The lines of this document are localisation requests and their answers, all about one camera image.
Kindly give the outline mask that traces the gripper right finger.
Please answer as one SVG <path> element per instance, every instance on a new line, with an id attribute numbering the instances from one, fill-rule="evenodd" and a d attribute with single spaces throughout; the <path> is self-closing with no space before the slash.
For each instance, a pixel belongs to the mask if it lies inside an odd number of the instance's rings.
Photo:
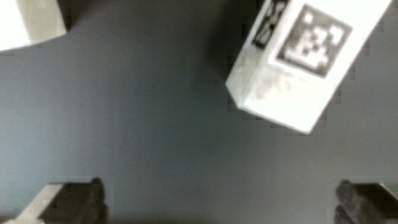
<path id="1" fill-rule="evenodd" d="M 398 224 L 398 183 L 353 183 L 335 188 L 333 224 Z"/>

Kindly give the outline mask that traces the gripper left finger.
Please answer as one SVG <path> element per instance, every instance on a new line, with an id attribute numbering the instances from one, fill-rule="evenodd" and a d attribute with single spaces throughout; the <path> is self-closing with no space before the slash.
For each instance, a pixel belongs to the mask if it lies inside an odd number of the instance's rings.
<path id="1" fill-rule="evenodd" d="M 108 206 L 99 178 L 49 183 L 10 224 L 106 224 Z"/>

